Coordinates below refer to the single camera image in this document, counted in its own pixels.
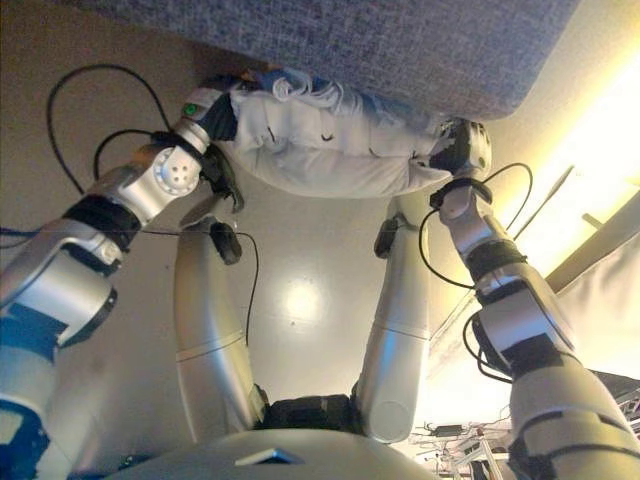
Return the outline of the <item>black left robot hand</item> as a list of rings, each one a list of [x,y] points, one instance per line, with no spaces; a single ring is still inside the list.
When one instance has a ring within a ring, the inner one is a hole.
[[[213,142],[234,140],[237,119],[230,92],[240,83],[232,75],[206,78],[185,100],[173,132],[199,153]]]

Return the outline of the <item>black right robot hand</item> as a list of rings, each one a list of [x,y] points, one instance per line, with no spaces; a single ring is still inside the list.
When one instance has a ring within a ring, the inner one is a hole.
[[[429,154],[429,166],[456,178],[484,180],[491,169],[491,141],[482,123],[462,118],[441,126],[440,135]]]

